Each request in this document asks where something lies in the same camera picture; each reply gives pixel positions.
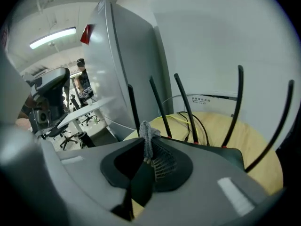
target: person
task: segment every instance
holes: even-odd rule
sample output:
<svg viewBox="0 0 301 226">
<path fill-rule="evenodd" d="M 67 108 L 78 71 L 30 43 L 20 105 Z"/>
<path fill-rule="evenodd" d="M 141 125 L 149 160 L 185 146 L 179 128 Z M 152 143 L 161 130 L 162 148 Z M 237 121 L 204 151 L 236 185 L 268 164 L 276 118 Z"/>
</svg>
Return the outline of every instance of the person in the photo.
<svg viewBox="0 0 301 226">
<path fill-rule="evenodd" d="M 75 81 L 78 84 L 79 91 L 80 91 L 79 97 L 82 99 L 85 99 L 87 102 L 96 101 L 93 91 L 92 91 L 92 88 L 91 88 L 91 85 L 90 85 L 87 70 L 85 68 L 85 60 L 83 58 L 78 59 L 77 66 L 78 66 L 78 69 L 81 71 L 81 75 L 75 79 Z"/>
<path fill-rule="evenodd" d="M 37 103 L 33 100 L 32 96 L 29 95 L 22 106 L 22 109 L 18 115 L 18 119 L 29 119 L 29 113 L 34 107 L 37 106 Z"/>
</svg>

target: yellow wire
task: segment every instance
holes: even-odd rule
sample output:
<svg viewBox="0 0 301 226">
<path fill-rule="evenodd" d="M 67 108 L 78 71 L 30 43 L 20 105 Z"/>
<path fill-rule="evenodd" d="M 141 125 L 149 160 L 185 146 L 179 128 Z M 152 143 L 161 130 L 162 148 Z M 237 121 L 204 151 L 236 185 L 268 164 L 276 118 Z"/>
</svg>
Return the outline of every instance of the yellow wire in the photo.
<svg viewBox="0 0 301 226">
<path fill-rule="evenodd" d="M 181 121 L 181 122 L 183 122 L 183 123 L 186 123 L 186 124 L 191 125 L 190 122 L 184 121 L 184 120 L 179 119 L 179 118 L 177 118 L 177 117 L 174 117 L 173 115 L 166 115 L 166 117 L 171 117 L 171 118 L 174 118 L 174 119 L 177 120 L 177 121 Z"/>
</svg>

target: mesh net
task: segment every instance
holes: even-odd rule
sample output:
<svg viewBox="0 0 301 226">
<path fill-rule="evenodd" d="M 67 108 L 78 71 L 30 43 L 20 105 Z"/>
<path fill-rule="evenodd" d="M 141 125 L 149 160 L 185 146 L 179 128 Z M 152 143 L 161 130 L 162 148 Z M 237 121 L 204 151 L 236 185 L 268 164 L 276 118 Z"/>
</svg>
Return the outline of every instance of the mesh net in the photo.
<svg viewBox="0 0 301 226">
<path fill-rule="evenodd" d="M 176 169 L 176 161 L 173 155 L 165 148 L 152 142 L 153 158 L 152 165 L 155 169 L 156 181 L 164 178 Z"/>
</svg>

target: ceiling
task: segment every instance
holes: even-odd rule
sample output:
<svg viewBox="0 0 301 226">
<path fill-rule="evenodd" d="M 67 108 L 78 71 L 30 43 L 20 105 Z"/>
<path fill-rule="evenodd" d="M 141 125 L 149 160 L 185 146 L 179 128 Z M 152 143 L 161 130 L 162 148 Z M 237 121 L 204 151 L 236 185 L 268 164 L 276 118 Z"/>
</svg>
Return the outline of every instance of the ceiling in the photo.
<svg viewBox="0 0 301 226">
<path fill-rule="evenodd" d="M 84 58 L 79 40 L 99 1 L 21 0 L 8 21 L 8 56 L 15 68 L 21 74 L 60 66 L 76 71 L 76 60 Z M 54 46 L 29 47 L 40 37 L 74 26 L 76 34 L 54 40 Z"/>
</svg>

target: office floor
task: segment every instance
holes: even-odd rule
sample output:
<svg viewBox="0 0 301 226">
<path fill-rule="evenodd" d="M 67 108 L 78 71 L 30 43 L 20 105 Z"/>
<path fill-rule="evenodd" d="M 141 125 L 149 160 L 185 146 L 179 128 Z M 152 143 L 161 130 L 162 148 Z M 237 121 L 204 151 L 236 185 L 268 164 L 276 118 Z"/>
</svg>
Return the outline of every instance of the office floor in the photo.
<svg viewBox="0 0 301 226">
<path fill-rule="evenodd" d="M 117 140 L 110 133 L 105 133 L 107 132 L 107 130 L 103 130 L 105 127 L 106 127 L 105 120 L 99 121 L 98 123 L 91 120 L 88 123 L 88 125 L 84 123 L 83 126 L 81 126 L 82 130 L 87 132 L 87 134 L 91 137 L 95 145 L 104 145 L 104 144 L 117 142 Z M 70 133 L 68 132 L 65 133 L 65 136 L 67 137 L 70 137 L 78 132 L 75 126 L 73 125 L 73 123 L 69 124 L 69 127 L 67 128 L 66 131 L 70 132 Z M 47 140 L 53 144 L 56 151 L 63 150 L 60 147 L 60 144 L 64 141 L 64 137 L 57 136 L 54 139 L 48 137 Z M 68 142 L 65 148 L 65 150 L 79 150 L 79 149 L 80 149 L 79 143 L 76 144 L 75 142 Z"/>
</svg>

